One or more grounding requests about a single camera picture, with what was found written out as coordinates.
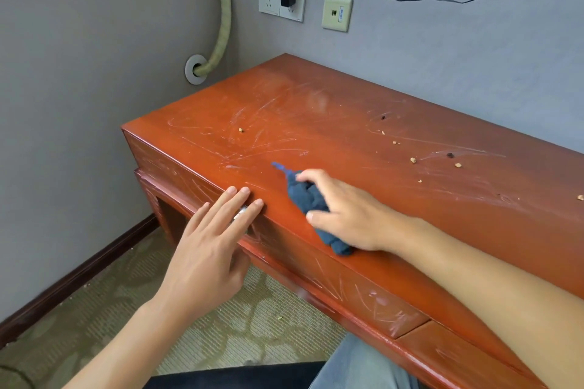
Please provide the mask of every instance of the red-brown wooden desk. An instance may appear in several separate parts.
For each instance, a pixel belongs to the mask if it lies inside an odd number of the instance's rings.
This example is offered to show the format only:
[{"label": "red-brown wooden desk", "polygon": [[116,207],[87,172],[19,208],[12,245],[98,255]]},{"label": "red-brown wooden desk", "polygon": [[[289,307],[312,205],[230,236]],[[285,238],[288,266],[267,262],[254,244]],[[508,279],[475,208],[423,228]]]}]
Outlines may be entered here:
[{"label": "red-brown wooden desk", "polygon": [[270,164],[325,168],[584,297],[584,202],[576,198],[584,194],[584,155],[288,54],[123,129],[173,243],[204,201],[247,185],[266,202],[240,242],[254,264],[422,381],[543,386],[476,316],[403,260],[335,256]]}]

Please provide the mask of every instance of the flexible conduit pipe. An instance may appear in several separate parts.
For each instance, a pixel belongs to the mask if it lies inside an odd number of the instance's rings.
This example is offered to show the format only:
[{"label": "flexible conduit pipe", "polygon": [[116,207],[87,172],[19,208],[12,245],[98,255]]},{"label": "flexible conduit pipe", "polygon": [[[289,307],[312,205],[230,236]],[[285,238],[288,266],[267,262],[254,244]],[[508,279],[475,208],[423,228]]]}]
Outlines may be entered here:
[{"label": "flexible conduit pipe", "polygon": [[219,34],[217,36],[217,41],[215,42],[215,48],[211,53],[211,57],[207,63],[203,63],[201,66],[197,66],[194,69],[194,75],[197,77],[206,76],[208,73],[213,71],[223,54],[225,53],[225,48],[227,47],[227,41],[229,40],[229,34],[231,31],[231,0],[221,0],[221,26],[219,27]]}]

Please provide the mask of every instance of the patterned carpet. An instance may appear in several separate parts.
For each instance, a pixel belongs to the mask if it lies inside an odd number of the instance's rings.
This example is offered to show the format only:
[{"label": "patterned carpet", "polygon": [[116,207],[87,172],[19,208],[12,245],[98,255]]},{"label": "patterned carpet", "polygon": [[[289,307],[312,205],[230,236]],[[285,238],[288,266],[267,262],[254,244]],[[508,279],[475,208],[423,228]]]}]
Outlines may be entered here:
[{"label": "patterned carpet", "polygon": [[[153,232],[0,350],[0,364],[24,371],[37,388],[62,387],[154,295],[171,256],[162,231]],[[197,320],[157,373],[241,366],[249,360],[326,360],[344,336],[341,326],[252,267],[244,288]],[[27,385],[0,370],[0,387]]]}]

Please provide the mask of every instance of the brown baseboard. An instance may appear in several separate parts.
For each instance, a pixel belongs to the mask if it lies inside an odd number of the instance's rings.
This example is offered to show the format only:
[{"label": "brown baseboard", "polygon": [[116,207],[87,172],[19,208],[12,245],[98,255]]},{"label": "brown baseboard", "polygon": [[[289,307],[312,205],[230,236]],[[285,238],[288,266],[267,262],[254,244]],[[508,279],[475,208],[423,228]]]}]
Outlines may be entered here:
[{"label": "brown baseboard", "polygon": [[143,219],[129,231],[107,245],[104,249],[65,275],[31,302],[0,323],[0,349],[14,341],[26,329],[33,326],[59,303],[73,294],[98,272],[111,264],[132,246],[158,227],[154,214]]}]

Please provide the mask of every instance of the wall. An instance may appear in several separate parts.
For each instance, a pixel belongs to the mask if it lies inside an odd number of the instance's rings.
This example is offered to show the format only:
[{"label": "wall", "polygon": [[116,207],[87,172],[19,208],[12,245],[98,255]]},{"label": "wall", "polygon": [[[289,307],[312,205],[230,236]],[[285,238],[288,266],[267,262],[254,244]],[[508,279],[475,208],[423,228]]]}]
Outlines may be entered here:
[{"label": "wall", "polygon": [[233,0],[230,73],[283,52],[584,153],[584,0],[354,0],[349,32]]},{"label": "wall", "polygon": [[220,6],[0,4],[1,321],[150,214],[119,127],[196,90],[184,64],[210,55]]}]

